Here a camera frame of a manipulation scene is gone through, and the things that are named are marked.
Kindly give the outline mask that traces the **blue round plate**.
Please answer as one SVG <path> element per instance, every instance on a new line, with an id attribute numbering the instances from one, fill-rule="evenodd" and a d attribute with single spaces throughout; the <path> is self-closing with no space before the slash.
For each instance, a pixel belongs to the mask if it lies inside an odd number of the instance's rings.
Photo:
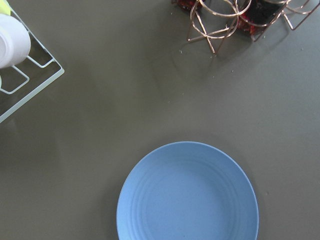
<path id="1" fill-rule="evenodd" d="M 243 169 L 200 142 L 161 146 L 124 181 L 116 209 L 121 240 L 255 240 L 259 208 Z"/>

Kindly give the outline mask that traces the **front tea bottle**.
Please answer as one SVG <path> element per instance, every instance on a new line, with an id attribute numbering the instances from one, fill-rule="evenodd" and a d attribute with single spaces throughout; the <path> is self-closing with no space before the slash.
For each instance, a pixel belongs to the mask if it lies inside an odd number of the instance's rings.
<path id="1" fill-rule="evenodd" d="M 284 3 L 252 0 L 247 11 L 240 16 L 237 28 L 250 35 L 262 32 L 279 13 L 283 5 Z"/>

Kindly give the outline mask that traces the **white plastic cup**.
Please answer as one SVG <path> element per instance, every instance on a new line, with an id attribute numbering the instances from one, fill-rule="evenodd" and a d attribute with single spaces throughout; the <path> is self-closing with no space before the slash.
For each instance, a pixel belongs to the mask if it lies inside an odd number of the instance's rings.
<path id="1" fill-rule="evenodd" d="M 23 62 L 31 50 L 30 35 L 25 26 L 13 16 L 0 14 L 0 68 Z"/>

